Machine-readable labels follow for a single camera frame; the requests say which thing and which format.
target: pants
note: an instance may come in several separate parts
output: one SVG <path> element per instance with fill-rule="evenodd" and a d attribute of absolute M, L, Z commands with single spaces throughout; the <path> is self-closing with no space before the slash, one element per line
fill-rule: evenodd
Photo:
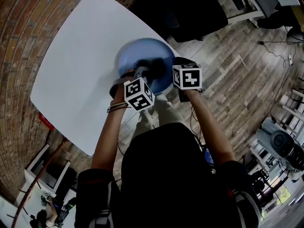
<path fill-rule="evenodd" d="M 300 24 L 290 6 L 277 6 L 278 12 L 270 15 L 269 18 L 258 19 L 257 25 L 260 28 L 276 29 L 282 26 L 293 27 L 296 31 L 301 31 Z"/>
<path fill-rule="evenodd" d="M 182 123 L 185 125 L 184 119 L 173 108 L 171 102 L 168 101 L 165 95 L 161 94 L 156 96 L 154 109 L 158 113 L 158 119 L 160 123 L 159 126 L 163 126 L 170 123 Z M 139 122 L 136 125 L 136 129 L 132 139 L 142 133 L 152 130 L 153 128 L 154 127 L 152 124 L 151 115 L 146 110 L 141 111 L 139 116 Z"/>

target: chair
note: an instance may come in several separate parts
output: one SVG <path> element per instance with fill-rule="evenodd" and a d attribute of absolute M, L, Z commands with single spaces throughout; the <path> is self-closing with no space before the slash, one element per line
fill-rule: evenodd
<path fill-rule="evenodd" d="M 242 0 L 233 2 L 244 8 Z M 130 11 L 163 39 L 172 35 L 177 42 L 201 39 L 228 24 L 218 0 L 137 0 Z"/>

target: person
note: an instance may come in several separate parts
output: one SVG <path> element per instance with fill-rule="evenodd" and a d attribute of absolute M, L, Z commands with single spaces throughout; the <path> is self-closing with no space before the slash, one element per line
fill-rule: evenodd
<path fill-rule="evenodd" d="M 46 209 L 38 212 L 37 218 L 30 221 L 33 228 L 52 228 L 57 218 L 57 212 L 51 196 L 47 197 Z"/>
<path fill-rule="evenodd" d="M 269 18 L 258 19 L 257 26 L 265 29 L 276 29 L 282 26 L 292 27 L 287 37 L 304 32 L 304 0 L 299 0 L 299 6 L 276 6 L 277 12 Z"/>
<path fill-rule="evenodd" d="M 147 111 L 122 162 L 119 191 L 113 177 L 125 107 L 108 113 L 91 169 L 79 174 L 75 228 L 258 227 L 261 207 L 243 166 L 200 93 L 185 90 L 212 155 L 216 174 L 182 117 L 164 95 L 155 99 L 159 127 Z M 124 87 L 111 105 L 124 102 Z"/>

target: wooden floor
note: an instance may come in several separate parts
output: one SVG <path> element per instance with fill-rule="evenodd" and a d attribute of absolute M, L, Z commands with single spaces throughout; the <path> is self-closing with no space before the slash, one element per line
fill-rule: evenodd
<path fill-rule="evenodd" d="M 242 21 L 208 35 L 204 41 L 174 43 L 175 50 L 182 56 L 191 59 L 203 67 L 202 97 L 214 113 L 216 119 L 229 137 L 238 160 L 248 151 L 248 142 L 255 130 L 272 115 L 278 120 L 283 111 L 279 103 L 274 103 L 274 97 L 286 75 L 285 82 L 277 96 L 290 95 L 293 86 L 304 87 L 304 82 L 297 80 L 304 76 L 303 45 L 288 45 L 286 43 L 267 43 L 270 51 L 287 58 L 288 53 L 294 56 L 294 65 L 289 68 L 283 59 L 267 52 L 258 42 L 285 40 L 284 28 L 267 30 L 256 28 L 250 21 Z M 190 124 L 191 105 L 180 103 L 178 92 L 174 88 L 166 91 L 167 98 L 173 107 Z M 199 124 L 192 120 L 193 130 L 199 134 Z M 125 151 L 129 145 L 134 128 L 124 127 L 120 133 L 120 146 Z M 61 141 L 61 134 L 52 133 L 49 143 L 54 149 Z M 114 175 L 120 177 L 122 155 L 117 154 Z M 67 144 L 62 153 L 53 161 L 62 168 L 66 160 L 72 162 L 71 167 L 77 172 L 88 169 L 91 157 L 87 156 L 72 144 Z"/>

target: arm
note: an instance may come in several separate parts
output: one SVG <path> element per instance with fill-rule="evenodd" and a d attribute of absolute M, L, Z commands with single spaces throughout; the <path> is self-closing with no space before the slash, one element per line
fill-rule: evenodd
<path fill-rule="evenodd" d="M 119 85 L 115 99 L 111 102 L 111 105 L 122 102 L 124 102 L 124 86 Z M 105 169 L 109 172 L 113 172 L 117 152 L 118 134 L 124 112 L 125 109 L 119 109 L 108 113 L 93 155 L 92 169 Z"/>
<path fill-rule="evenodd" d="M 227 136 L 201 98 L 200 93 L 195 90 L 186 90 L 185 92 L 198 118 L 214 163 L 219 166 L 227 161 L 235 161 L 236 159 Z"/>
<path fill-rule="evenodd" d="M 299 2 L 300 2 L 300 6 L 301 6 L 302 10 L 304 11 L 304 0 L 299 0 Z"/>
<path fill-rule="evenodd" d="M 49 203 L 49 205 L 51 206 L 51 212 L 52 212 L 52 214 L 51 214 L 51 216 L 48 218 L 48 220 L 49 220 L 49 222 L 51 222 L 51 223 L 55 223 L 55 220 L 56 220 L 56 218 L 57 218 L 57 211 L 56 211 L 56 209 L 55 209 L 55 207 L 54 207 L 54 204 L 53 204 L 53 200 L 52 200 L 52 197 L 51 196 L 48 196 L 48 203 Z"/>

